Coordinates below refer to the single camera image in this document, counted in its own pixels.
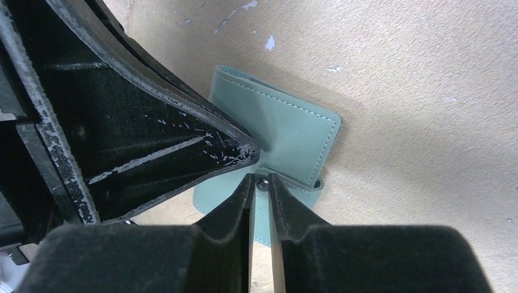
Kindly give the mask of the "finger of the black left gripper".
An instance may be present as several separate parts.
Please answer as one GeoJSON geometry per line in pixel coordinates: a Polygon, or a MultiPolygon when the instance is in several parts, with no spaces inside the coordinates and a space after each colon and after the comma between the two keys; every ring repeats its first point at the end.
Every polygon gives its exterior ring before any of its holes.
{"type": "Polygon", "coordinates": [[[150,55],[143,47],[141,47],[138,42],[129,37],[125,33],[123,26],[109,10],[104,1],[86,1],[86,3],[104,24],[104,26],[118,40],[118,42],[121,43],[125,49],[128,50],[138,61],[157,74],[161,79],[169,83],[172,87],[175,87],[177,90],[185,94],[186,99],[199,104],[202,108],[213,113],[221,119],[227,119],[226,114],[221,112],[202,95],[188,86],[187,83],[182,81],[178,76],[174,75],[164,65],[158,62],[152,55],[150,55]]]}
{"type": "Polygon", "coordinates": [[[2,1],[2,47],[83,223],[125,220],[259,160],[245,128],[138,61],[86,1],[2,1]]]}

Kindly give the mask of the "green leather card holder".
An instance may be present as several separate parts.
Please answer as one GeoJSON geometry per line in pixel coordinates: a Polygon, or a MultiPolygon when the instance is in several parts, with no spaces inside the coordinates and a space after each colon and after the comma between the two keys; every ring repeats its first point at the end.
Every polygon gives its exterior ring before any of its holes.
{"type": "Polygon", "coordinates": [[[214,70],[210,101],[245,127],[260,147],[251,166],[210,178],[194,188],[193,205],[211,212],[253,173],[255,241],[270,246],[267,180],[277,173],[286,188],[306,207],[316,204],[324,182],[319,174],[341,130],[339,114],[300,99],[232,67],[214,70]]]}

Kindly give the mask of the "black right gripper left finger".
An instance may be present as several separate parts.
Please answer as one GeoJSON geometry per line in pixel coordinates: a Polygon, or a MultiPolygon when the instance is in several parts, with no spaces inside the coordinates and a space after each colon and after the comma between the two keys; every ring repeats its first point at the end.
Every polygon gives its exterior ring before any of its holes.
{"type": "Polygon", "coordinates": [[[65,225],[18,292],[249,292],[253,174],[191,225],[65,225]]]}

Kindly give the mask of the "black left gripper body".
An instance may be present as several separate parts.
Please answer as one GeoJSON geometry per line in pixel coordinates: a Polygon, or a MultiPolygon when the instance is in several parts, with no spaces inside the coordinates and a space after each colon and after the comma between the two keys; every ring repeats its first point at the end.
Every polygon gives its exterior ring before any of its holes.
{"type": "Polygon", "coordinates": [[[80,219],[36,125],[40,121],[10,56],[1,48],[1,252],[29,263],[22,246],[80,219]]]}

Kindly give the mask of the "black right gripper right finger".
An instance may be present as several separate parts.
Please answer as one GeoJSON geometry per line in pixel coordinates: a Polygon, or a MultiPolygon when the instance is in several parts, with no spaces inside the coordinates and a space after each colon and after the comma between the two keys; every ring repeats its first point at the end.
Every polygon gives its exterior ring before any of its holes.
{"type": "Polygon", "coordinates": [[[436,225],[332,225],[269,176],[276,292],[490,292],[465,238],[436,225]]]}

